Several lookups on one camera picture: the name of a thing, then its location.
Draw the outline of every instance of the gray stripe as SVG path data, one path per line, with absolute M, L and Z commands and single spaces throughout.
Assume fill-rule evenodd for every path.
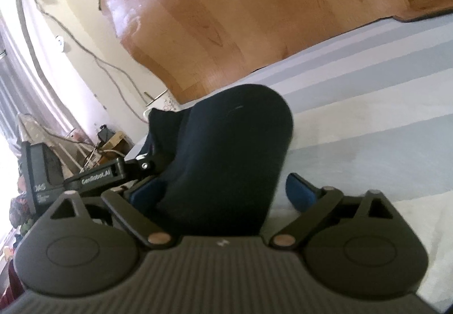
M 453 67 L 453 41 L 410 53 L 288 93 L 293 113 L 321 107 Z
M 364 39 L 361 42 L 353 43 L 349 46 L 343 47 L 339 50 L 332 51 L 321 57 L 315 58 L 313 60 L 304 62 L 302 64 L 296 65 L 291 68 L 287 68 L 281 72 L 278 72 L 272 76 L 269 76 L 263 80 L 258 80 L 257 84 L 264 84 L 267 86 L 278 83 L 282 80 L 291 78 L 300 73 L 306 72 L 308 70 L 316 69 L 322 65 L 329 64 L 339 59 L 354 55 L 355 53 L 362 52 L 373 47 L 381 46 L 382 44 L 394 42 L 401 40 L 406 37 L 410 37 L 414 34 L 424 32 L 433 28 L 444 26 L 453 21 L 453 16 L 441 16 L 437 19 L 432 20 L 423 20 L 414 23 L 407 23 L 402 25 L 400 28 L 395 28 L 391 31 L 384 32 L 373 37 Z
M 453 115 L 445 115 L 289 152 L 274 206 L 289 203 L 283 183 L 290 172 L 348 195 L 379 189 L 392 201 L 452 190 L 452 134 Z

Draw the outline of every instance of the white stripe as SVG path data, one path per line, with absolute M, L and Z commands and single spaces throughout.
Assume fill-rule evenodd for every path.
M 299 53 L 295 53 L 293 56 L 288 57 L 285 60 L 279 61 L 275 64 L 272 64 L 266 68 L 266 70 L 262 71 L 262 69 L 257 72 L 253 73 L 250 76 L 242 79 L 240 82 L 241 84 L 244 83 L 255 83 L 259 80 L 265 79 L 270 77 L 274 74 L 277 74 L 281 71 L 284 71 L 288 68 L 292 68 L 296 65 L 302 64 L 304 62 L 316 59 L 320 56 L 323 56 L 327 53 L 339 50 L 343 47 L 349 46 L 350 44 L 354 44 L 357 42 L 361 42 L 367 38 L 374 37 L 375 35 L 379 35 L 388 31 L 391 31 L 395 28 L 400 27 L 404 23 L 400 23 L 398 21 L 391 21 L 386 24 L 380 25 L 375 28 L 371 28 L 364 32 L 358 32 L 352 37 L 348 38 L 341 38 L 341 35 L 338 37 L 331 38 L 333 42 L 325 47 L 317 49 L 315 51 L 304 53 L 303 51 Z
M 294 116 L 290 149 L 394 129 L 453 113 L 453 68 Z
M 453 40 L 453 23 L 382 44 L 273 84 L 281 95 Z

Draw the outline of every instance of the white logo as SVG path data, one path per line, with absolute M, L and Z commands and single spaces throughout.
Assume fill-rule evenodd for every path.
M 230 242 L 228 240 L 223 239 L 222 241 L 217 241 L 217 245 L 224 248 L 225 246 L 230 245 Z
M 90 176 L 89 178 L 83 178 L 82 179 L 82 185 L 85 185 L 87 183 L 91 183 L 93 181 L 99 180 L 100 178 L 110 176 L 112 174 L 112 170 L 106 169 L 105 172 L 101 172 L 100 174 Z
M 46 184 L 35 185 L 35 192 L 46 190 Z

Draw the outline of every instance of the power cord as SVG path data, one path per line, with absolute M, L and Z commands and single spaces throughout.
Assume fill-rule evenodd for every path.
M 124 71 L 123 69 L 120 69 L 119 67 L 113 65 L 113 64 L 110 64 L 108 63 L 107 61 L 101 59 L 100 57 L 98 57 L 94 52 L 92 52 L 91 50 L 89 50 L 88 48 L 86 48 L 75 36 L 74 34 L 59 20 L 57 19 L 55 16 L 53 16 L 52 14 L 46 12 L 44 10 L 44 8 L 42 8 L 41 4 L 39 3 L 38 0 L 34 0 L 35 1 L 35 4 L 39 10 L 39 12 L 47 17 L 49 17 L 50 19 L 52 19 L 55 23 L 57 23 L 61 29 L 63 29 L 67 35 L 69 35 L 69 37 L 71 37 L 71 39 L 77 44 L 77 46 L 79 46 L 83 51 L 85 51 L 87 54 L 89 54 L 90 56 L 92 56 L 96 62 L 96 65 L 99 66 L 99 68 L 101 68 L 103 70 L 104 73 L 106 73 L 106 75 L 109 77 L 109 79 L 112 81 L 112 83 L 115 85 L 116 89 L 118 90 L 118 93 L 119 93 L 119 96 L 121 97 L 121 99 L 123 100 L 123 102 L 126 104 L 126 106 L 128 107 L 128 109 L 130 109 L 130 111 L 135 115 L 136 118 L 138 118 L 141 122 L 147 124 L 146 120 L 144 120 L 142 118 L 142 116 L 140 116 L 139 114 L 137 114 L 137 112 L 135 112 L 135 110 L 132 108 L 132 106 L 128 103 L 128 101 L 125 99 L 124 97 L 124 94 L 121 90 L 121 88 L 119 87 L 118 83 L 116 82 L 116 80 L 114 80 L 114 78 L 112 77 L 112 75 L 108 72 L 108 70 L 103 67 L 100 63 L 103 63 L 105 65 L 108 65 L 118 71 L 120 71 L 121 73 L 123 73 L 128 79 L 129 81 L 132 83 L 132 85 L 134 86 L 135 90 L 137 91 L 137 93 L 139 93 L 141 99 L 144 101 L 144 103 L 148 103 L 148 101 L 144 98 L 144 96 L 142 95 L 142 93 L 140 92 L 140 90 L 138 89 L 137 85 L 135 84 L 135 82 L 133 81 L 133 79 L 131 78 L 131 76 L 126 73 L 126 71 Z

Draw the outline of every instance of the red cloth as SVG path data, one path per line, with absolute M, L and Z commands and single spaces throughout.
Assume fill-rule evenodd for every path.
M 13 260 L 11 260 L 8 264 L 8 277 L 10 279 L 10 285 L 7 287 L 5 293 L 0 299 L 0 309 L 6 308 L 23 294 L 23 286 L 19 277 L 17 277 L 16 271 L 14 270 Z

